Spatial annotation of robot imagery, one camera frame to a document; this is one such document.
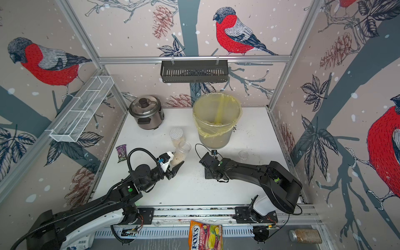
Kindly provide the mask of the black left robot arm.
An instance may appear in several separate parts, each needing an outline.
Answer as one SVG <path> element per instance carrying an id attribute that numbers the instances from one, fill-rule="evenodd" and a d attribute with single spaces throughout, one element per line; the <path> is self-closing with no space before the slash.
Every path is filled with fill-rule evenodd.
<path id="1" fill-rule="evenodd" d="M 141 164 L 133 169 L 130 158 L 135 152 L 146 153 L 156 166 L 150 168 Z M 129 172 L 126 178 L 112 185 L 105 195 L 82 206 L 57 214 L 45 211 L 11 249 L 15 250 L 25 241 L 28 250 L 61 250 L 103 227 L 116 225 L 133 225 L 136 231 L 140 231 L 144 225 L 152 223 L 154 209 L 138 208 L 135 203 L 144 193 L 151 192 L 158 181 L 176 176 L 183 163 L 171 168 L 173 158 L 171 152 L 156 158 L 146 149 L 133 149 L 126 157 Z"/>

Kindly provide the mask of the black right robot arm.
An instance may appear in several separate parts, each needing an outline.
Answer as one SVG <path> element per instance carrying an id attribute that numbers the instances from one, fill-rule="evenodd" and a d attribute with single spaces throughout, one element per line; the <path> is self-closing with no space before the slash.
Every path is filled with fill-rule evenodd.
<path id="1" fill-rule="evenodd" d="M 199 161 L 215 180 L 240 180 L 260 186 L 268 197 L 267 204 L 262 199 L 260 205 L 253 209 L 260 215 L 280 210 L 294 214 L 300 197 L 302 184 L 280 163 L 271 161 L 268 165 L 250 165 L 234 161 L 230 158 L 218 160 L 206 153 Z"/>

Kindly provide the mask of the small clear jar with rice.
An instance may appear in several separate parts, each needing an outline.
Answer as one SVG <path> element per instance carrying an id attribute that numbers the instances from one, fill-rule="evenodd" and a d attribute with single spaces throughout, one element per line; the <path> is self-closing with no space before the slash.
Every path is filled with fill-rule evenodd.
<path id="1" fill-rule="evenodd" d="M 190 143 L 184 142 L 184 141 L 180 142 L 178 144 L 178 146 L 176 147 L 176 150 L 174 152 L 174 158 L 171 161 L 170 165 L 172 167 L 175 167 L 179 163 L 183 162 L 186 159 L 186 157 L 187 157 L 188 153 L 190 152 L 191 148 L 192 147 L 191 147 Z"/>

